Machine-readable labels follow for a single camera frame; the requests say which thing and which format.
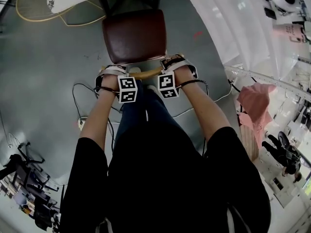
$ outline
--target gray floor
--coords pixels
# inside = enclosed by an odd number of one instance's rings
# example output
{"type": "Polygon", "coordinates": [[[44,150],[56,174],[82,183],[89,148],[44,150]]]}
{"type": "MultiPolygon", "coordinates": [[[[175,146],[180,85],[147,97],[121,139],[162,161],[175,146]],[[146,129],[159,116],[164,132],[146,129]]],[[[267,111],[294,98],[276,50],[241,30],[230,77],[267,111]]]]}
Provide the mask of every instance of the gray floor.
{"type": "MultiPolygon", "coordinates": [[[[138,6],[138,2],[131,0],[126,3],[126,9],[138,6]]],[[[197,66],[200,79],[208,82],[213,99],[227,94],[230,87],[218,53],[190,1],[161,0],[160,8],[166,20],[168,54],[184,53],[197,66]]],[[[96,7],[82,4],[66,18],[70,23],[82,23],[101,13],[96,7]]],[[[66,184],[80,132],[72,86],[76,82],[94,86],[101,66],[111,63],[101,23],[66,27],[59,18],[31,23],[19,18],[13,8],[2,23],[0,109],[6,130],[20,141],[30,141],[34,150],[46,159],[42,167],[56,182],[66,184]]],[[[147,70],[159,66],[159,62],[139,63],[137,66],[147,70]]],[[[83,87],[76,87],[75,95],[81,113],[87,116],[94,105],[94,95],[83,87]]],[[[178,99],[166,100],[165,104],[172,116],[191,108],[184,94],[178,99]]],[[[218,104],[237,128],[232,98],[226,97],[218,104]]],[[[121,114],[111,112],[112,121],[118,122],[120,118],[121,114]]],[[[194,112],[182,115],[177,122],[196,148],[202,147],[203,135],[194,112]]],[[[0,163],[3,165],[17,150],[7,147],[2,129],[0,137],[0,163]]],[[[111,159],[110,140],[107,133],[105,152],[108,161],[111,159]]],[[[86,152],[86,161],[91,159],[92,156],[86,152]]]]}

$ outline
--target blue jeans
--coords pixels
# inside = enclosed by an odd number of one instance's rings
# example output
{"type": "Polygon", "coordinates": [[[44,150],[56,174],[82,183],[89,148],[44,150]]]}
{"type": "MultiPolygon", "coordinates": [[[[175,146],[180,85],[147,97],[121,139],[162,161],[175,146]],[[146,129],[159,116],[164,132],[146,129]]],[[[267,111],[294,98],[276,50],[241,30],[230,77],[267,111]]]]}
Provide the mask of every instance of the blue jeans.
{"type": "Polygon", "coordinates": [[[147,123],[146,111],[148,113],[149,122],[172,124],[181,128],[171,117],[162,99],[153,90],[143,89],[140,80],[136,80],[136,84],[138,87],[136,101],[124,104],[122,119],[115,143],[118,141],[119,137],[130,128],[138,125],[145,127],[147,123]]]}

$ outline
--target pink towel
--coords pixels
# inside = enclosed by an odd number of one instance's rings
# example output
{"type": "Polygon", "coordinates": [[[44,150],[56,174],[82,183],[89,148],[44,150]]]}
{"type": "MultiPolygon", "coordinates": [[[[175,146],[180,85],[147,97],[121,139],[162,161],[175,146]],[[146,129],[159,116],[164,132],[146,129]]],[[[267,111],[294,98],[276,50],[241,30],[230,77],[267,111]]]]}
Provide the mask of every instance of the pink towel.
{"type": "Polygon", "coordinates": [[[269,93],[275,88],[273,84],[257,82],[252,86],[244,86],[237,99],[247,112],[247,114],[239,113],[240,123],[253,130],[259,149],[264,127],[272,121],[268,113],[269,93]]]}

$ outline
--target chair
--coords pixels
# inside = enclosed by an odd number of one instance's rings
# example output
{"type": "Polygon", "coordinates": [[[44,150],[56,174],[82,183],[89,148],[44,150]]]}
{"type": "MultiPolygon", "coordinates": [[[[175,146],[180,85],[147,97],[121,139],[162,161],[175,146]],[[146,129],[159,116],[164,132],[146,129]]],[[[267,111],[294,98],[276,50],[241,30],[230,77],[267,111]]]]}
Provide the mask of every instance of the chair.
{"type": "Polygon", "coordinates": [[[103,20],[103,33],[111,61],[117,65],[157,59],[166,54],[164,15],[159,0],[142,0],[150,10],[112,15],[116,5],[103,20]]]}

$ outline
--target shoe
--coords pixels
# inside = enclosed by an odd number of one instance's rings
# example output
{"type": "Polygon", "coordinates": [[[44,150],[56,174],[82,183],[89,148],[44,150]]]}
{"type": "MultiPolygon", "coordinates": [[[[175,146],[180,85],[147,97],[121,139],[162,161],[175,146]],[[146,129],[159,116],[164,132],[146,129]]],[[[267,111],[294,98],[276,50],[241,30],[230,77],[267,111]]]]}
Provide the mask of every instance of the shoe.
{"type": "Polygon", "coordinates": [[[140,73],[141,70],[139,67],[132,67],[131,69],[129,69],[128,73],[140,73]]]}
{"type": "Polygon", "coordinates": [[[157,90],[157,88],[154,85],[148,85],[146,86],[147,90],[152,90],[154,93],[156,93],[159,96],[159,91],[157,90]]]}

